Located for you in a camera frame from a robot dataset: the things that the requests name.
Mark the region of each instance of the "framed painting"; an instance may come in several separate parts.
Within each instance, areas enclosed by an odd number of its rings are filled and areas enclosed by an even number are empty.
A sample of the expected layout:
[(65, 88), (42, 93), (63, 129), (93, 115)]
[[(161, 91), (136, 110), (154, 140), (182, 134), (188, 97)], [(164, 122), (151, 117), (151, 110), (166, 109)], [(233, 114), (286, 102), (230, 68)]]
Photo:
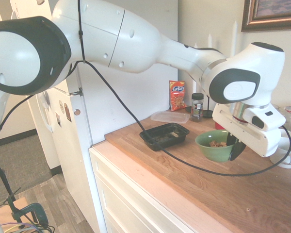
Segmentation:
[(291, 0), (244, 0), (242, 32), (291, 29)]

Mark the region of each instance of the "white candle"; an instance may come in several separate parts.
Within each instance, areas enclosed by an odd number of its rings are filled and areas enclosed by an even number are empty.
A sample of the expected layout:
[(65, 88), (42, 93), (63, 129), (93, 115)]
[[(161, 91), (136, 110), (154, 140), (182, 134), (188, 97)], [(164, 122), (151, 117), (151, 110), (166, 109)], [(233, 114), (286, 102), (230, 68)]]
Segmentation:
[(236, 49), (236, 40), (237, 40), (237, 28), (238, 28), (238, 24), (235, 21), (234, 25), (233, 25), (233, 32), (232, 32), (232, 44), (231, 44), (231, 54), (230, 57), (235, 55), (235, 49)]
[(209, 34), (208, 36), (208, 48), (212, 48), (212, 36)]

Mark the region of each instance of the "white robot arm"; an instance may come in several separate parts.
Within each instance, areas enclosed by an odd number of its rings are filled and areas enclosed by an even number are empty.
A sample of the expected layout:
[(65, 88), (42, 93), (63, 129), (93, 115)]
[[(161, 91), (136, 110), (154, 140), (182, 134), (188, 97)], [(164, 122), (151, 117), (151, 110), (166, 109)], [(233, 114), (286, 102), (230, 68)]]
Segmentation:
[[(135, 14), (82, 0), (85, 59), (126, 72), (155, 63), (186, 71), (218, 104), (213, 118), (260, 156), (273, 154), (284, 117), (270, 104), (284, 64), (282, 49), (252, 43), (234, 57), (173, 41)], [(64, 80), (82, 60), (75, 0), (59, 0), (44, 17), (0, 22), (0, 121), (7, 94), (31, 95)]]

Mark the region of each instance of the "snack bag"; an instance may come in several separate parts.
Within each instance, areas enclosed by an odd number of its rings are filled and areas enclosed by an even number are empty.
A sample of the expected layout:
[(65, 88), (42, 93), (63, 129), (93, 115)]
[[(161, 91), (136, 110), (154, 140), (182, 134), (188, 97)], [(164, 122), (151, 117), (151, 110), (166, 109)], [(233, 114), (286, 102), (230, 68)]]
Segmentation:
[(171, 111), (186, 108), (184, 103), (184, 81), (169, 81), (169, 96), (170, 96), (170, 108)]

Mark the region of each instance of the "floor mat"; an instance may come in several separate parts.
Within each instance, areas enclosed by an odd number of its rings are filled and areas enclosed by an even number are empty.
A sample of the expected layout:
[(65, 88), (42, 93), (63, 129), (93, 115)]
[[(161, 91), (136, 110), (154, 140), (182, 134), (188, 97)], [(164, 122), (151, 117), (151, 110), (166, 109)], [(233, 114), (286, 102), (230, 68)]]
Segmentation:
[[(38, 135), (0, 146), (0, 167), (10, 187), (23, 192), (52, 177)], [(0, 203), (8, 193), (0, 178)]]

